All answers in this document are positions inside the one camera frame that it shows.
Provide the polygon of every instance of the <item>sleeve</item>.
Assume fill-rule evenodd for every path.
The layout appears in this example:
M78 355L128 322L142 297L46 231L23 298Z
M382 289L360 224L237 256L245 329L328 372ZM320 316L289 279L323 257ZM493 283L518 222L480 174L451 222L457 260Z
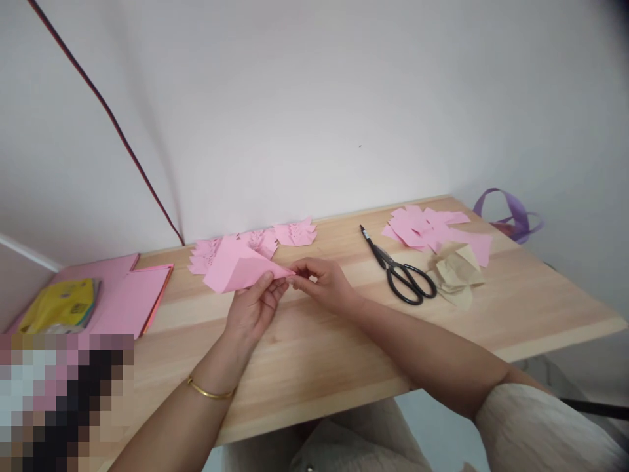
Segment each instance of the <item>sleeve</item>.
M599 426L528 385L498 385L476 415L493 472L624 471L629 456Z

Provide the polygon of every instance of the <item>left hand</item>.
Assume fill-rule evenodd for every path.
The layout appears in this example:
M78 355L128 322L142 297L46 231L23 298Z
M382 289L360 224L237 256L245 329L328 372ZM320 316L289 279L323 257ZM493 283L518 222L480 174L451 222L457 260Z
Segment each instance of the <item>left hand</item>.
M250 288L236 290L227 314L226 334L257 343L267 330L282 295L288 289L284 278L273 280L266 272Z

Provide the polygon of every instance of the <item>yellow package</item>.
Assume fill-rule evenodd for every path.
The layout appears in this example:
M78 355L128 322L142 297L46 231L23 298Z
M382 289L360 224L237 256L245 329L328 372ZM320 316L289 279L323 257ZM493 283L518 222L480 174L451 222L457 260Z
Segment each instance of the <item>yellow package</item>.
M54 325L79 326L94 307L92 279L59 282L40 291L20 323L19 332L35 334Z

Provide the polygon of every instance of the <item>floor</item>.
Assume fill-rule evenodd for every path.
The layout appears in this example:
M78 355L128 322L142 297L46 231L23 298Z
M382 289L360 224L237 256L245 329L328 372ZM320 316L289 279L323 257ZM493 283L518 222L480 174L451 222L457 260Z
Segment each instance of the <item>floor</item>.
M559 397L584 399L545 356L515 363ZM396 398L400 409L432 469L438 472L460 472L468 462L478 472L489 472L480 435L470 420L451 412L424 391L414 391ZM623 447L628 440L611 423L597 417L591 420L604 428ZM220 472L222 449L210 454L204 472Z

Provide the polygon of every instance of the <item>brown paper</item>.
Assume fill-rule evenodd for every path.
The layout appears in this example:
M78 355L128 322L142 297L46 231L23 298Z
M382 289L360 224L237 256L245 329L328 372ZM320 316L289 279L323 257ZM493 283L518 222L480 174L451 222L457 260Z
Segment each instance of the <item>brown paper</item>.
M480 266L469 245L455 245L441 251L434 270L428 276L447 301L468 310L472 305L472 287L485 283Z

